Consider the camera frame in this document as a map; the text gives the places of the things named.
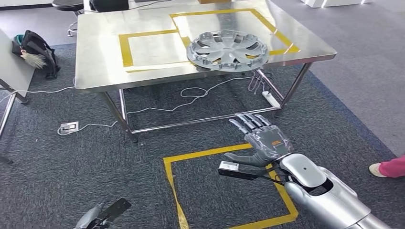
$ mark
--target gray carpet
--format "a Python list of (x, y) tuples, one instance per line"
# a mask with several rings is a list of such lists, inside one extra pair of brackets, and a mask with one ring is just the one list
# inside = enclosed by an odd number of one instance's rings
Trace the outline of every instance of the gray carpet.
[[(46, 81), (36, 73), (30, 90), (71, 86), (75, 47), (58, 46), (56, 54), (62, 66), (58, 79)], [(266, 71), (274, 74), (274, 83), (285, 91), (298, 67)], [(181, 89), (209, 88), (236, 76), (241, 77), (234, 74), (127, 90), (127, 109), (173, 108), (190, 101), (178, 95)], [(131, 125), (142, 128), (266, 107), (260, 95), (247, 91), (248, 83), (224, 84), (173, 113), (132, 114)], [(117, 100), (117, 93), (111, 95)], [(111, 124), (114, 118), (95, 94), (70, 89), (29, 94), (28, 98), (29, 105), (16, 104), (0, 141), (0, 153), (15, 161), (13, 166), (0, 165), (0, 228), (72, 228), (98, 201), (119, 197), (133, 206), (116, 220), (114, 228), (178, 228), (162, 159), (244, 143), (242, 134), (226, 120), (141, 134), (137, 144), (118, 126), (88, 127), (59, 136), (56, 130), (61, 123)], [(334, 172), (376, 216), (393, 227), (405, 227), (405, 179), (373, 177), (367, 169), (394, 155), (314, 75), (307, 75), (281, 118), (274, 120), (271, 113), (265, 116), (291, 138), (296, 152)], [(218, 154), (173, 162), (177, 197), (191, 228), (226, 228), (287, 214), (273, 184), (219, 177), (216, 170), (223, 158)], [(296, 207), (296, 221), (272, 228), (324, 228)]]

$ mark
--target yellow tape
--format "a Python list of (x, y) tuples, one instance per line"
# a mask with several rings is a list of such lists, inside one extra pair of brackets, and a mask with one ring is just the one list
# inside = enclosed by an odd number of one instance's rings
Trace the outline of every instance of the yellow tape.
[[(195, 16), (195, 15), (205, 15), (205, 14), (221, 14), (221, 13), (235, 13), (235, 12), (251, 12), (255, 15), (274, 35), (288, 48), (287, 49), (279, 49), (279, 50), (271, 50), (269, 51), (270, 55), (282, 55), (290, 52), (299, 52), (300, 49), (294, 45), (286, 36), (284, 36), (280, 31), (278, 31), (275, 26), (273, 26), (265, 17), (263, 17), (257, 10), (255, 9), (228, 9), (228, 10), (212, 10), (212, 11), (202, 11), (202, 12), (190, 12), (190, 13), (175, 13), (170, 14), (171, 20), (175, 26), (175, 30), (162, 30), (162, 31), (150, 31), (150, 32), (139, 32), (139, 33), (130, 33), (130, 34), (121, 34), (118, 36), (119, 43), (121, 46), (121, 55), (124, 67), (133, 66), (133, 59), (131, 48), (129, 45), (129, 38), (131, 37), (142, 37), (142, 36), (153, 36), (153, 35), (161, 35), (161, 34), (168, 34), (168, 33), (178, 33), (183, 45), (187, 48), (191, 43), (190, 38), (187, 36), (182, 37), (180, 33), (179, 26), (176, 24), (174, 18), (181, 17), (181, 16)], [(135, 73), (135, 72), (142, 72), (142, 71), (149, 71), (149, 70), (156, 70), (162, 68), (170, 68), (174, 66), (181, 66), (185, 62), (175, 62), (175, 63), (164, 63), (164, 64), (156, 64), (156, 65), (148, 65), (148, 66), (141, 66), (136, 67), (134, 70), (127, 70), (128, 73)]]
[(136, 73), (142, 71), (149, 71), (149, 70), (157, 70), (157, 69), (164, 69), (164, 68), (176, 68), (176, 67), (183, 67), (186, 65), (194, 65), (190, 61), (181, 61), (181, 62), (173, 62), (173, 63), (164, 63), (164, 64), (154, 64), (154, 65), (145, 65), (140, 67), (134, 67), (133, 70), (127, 70), (128, 73)]
[(134, 62), (132, 60), (131, 47), (129, 46), (129, 39), (131, 37), (154, 36), (176, 32), (178, 32), (178, 30), (161, 30), (161, 31), (138, 32), (138, 33), (128, 33), (118, 35), (119, 45), (121, 46), (122, 62), (124, 67), (130, 67), (134, 65)]
[[(173, 179), (173, 173), (172, 173), (172, 169), (171, 169), (171, 163), (175, 162), (175, 161), (182, 161), (182, 160), (192, 159), (192, 158), (201, 157), (201, 156), (209, 156), (209, 155), (226, 153), (226, 152), (235, 151), (235, 150), (249, 149), (249, 148), (252, 148), (252, 146), (250, 144), (241, 144), (241, 145), (235, 145), (235, 146), (227, 146), (227, 147), (222, 147), (222, 148), (204, 150), (204, 151), (194, 152), (194, 153), (189, 153), (189, 154), (170, 156), (170, 157), (165, 157), (163, 159), (167, 179), (170, 183), (170, 186), (171, 186), (171, 189), (172, 189), (173, 195), (174, 195), (174, 200), (176, 202), (177, 216), (179, 218), (179, 225), (180, 225), (181, 229), (188, 229), (189, 226), (188, 226), (188, 222), (185, 217), (185, 214), (183, 212), (183, 209), (181, 208), (180, 203), (177, 199), (176, 189), (174, 187), (174, 179)], [(272, 179), (279, 180), (275, 171), (271, 171), (269, 173), (269, 175)], [(275, 225), (293, 222), (297, 218), (298, 211), (295, 208), (292, 200), (288, 196), (284, 187), (279, 184), (275, 184), (275, 186), (276, 186), (276, 189), (279, 192), (281, 198), (283, 199), (284, 203), (286, 204), (289, 214), (280, 216), (280, 217), (271, 218), (271, 219), (265, 219), (265, 220), (258, 221), (258, 222), (253, 222), (253, 223), (236, 226), (236, 227), (233, 227), (233, 229), (267, 228), (267, 227), (272, 227)]]
[(270, 55), (280, 55), (280, 54), (285, 54), (288, 52), (299, 52), (300, 51), (300, 49), (296, 45), (294, 45), (286, 36), (284, 36), (280, 31), (278, 31), (275, 28), (275, 26), (272, 25), (265, 17), (263, 17), (263, 15), (260, 14), (256, 9), (244, 8), (244, 9), (212, 10), (212, 11), (191, 12), (191, 13), (175, 13), (175, 14), (170, 14), (170, 17), (171, 17), (172, 21), (174, 22), (176, 29), (180, 31), (179, 27), (176, 25), (176, 22), (174, 20), (175, 17), (196, 16), (196, 15), (205, 15), (205, 14), (235, 13), (235, 12), (251, 12), (272, 33), (274, 33), (274, 35), (281, 42), (283, 42), (283, 44), (285, 44), (288, 47), (288, 49), (270, 51)]

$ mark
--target robot finger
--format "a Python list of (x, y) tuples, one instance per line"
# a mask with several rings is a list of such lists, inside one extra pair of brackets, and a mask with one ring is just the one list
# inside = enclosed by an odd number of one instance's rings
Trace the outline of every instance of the robot finger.
[(258, 119), (260, 119), (265, 125), (267, 125), (267, 126), (270, 126), (270, 125), (271, 125), (271, 123), (270, 123), (266, 118), (264, 118), (263, 116), (261, 116), (260, 114), (255, 114), (255, 116), (256, 116)]
[(233, 118), (229, 119), (229, 121), (231, 123), (233, 123), (236, 127), (238, 127), (238, 129), (240, 131), (242, 131), (242, 133), (244, 133), (245, 135), (249, 133), (249, 131), (246, 129), (246, 127), (244, 127), (242, 124), (240, 124), (238, 121), (234, 120)]
[(246, 126), (247, 127), (249, 127), (250, 129), (256, 129), (257, 128), (257, 126), (255, 126), (255, 124), (253, 124), (250, 120), (249, 120), (249, 118), (247, 118), (246, 116), (245, 116), (245, 114), (241, 114), (241, 113), (236, 113), (235, 114), (238, 118), (240, 118), (245, 124), (246, 124)]
[(251, 114), (251, 113), (245, 113), (245, 115), (246, 115), (247, 117), (249, 117), (249, 118), (253, 121), (253, 123), (255, 123), (258, 127), (262, 127), (262, 126), (263, 126), (263, 123), (262, 123), (259, 119), (257, 119), (256, 117), (254, 117), (253, 114)]

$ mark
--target shoe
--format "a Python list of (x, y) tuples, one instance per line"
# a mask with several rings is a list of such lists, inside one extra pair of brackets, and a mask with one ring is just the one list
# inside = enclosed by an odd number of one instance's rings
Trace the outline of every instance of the shoe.
[(368, 167), (368, 169), (376, 177), (387, 177), (380, 173), (380, 170), (378, 169), (380, 167), (380, 165), (381, 165), (381, 163), (372, 164)]

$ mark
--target power strip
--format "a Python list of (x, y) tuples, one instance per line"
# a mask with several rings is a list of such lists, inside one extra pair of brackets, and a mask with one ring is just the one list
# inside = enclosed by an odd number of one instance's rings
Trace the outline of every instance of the power strip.
[(280, 104), (270, 92), (268, 91), (262, 92), (262, 95), (272, 107), (280, 107)]

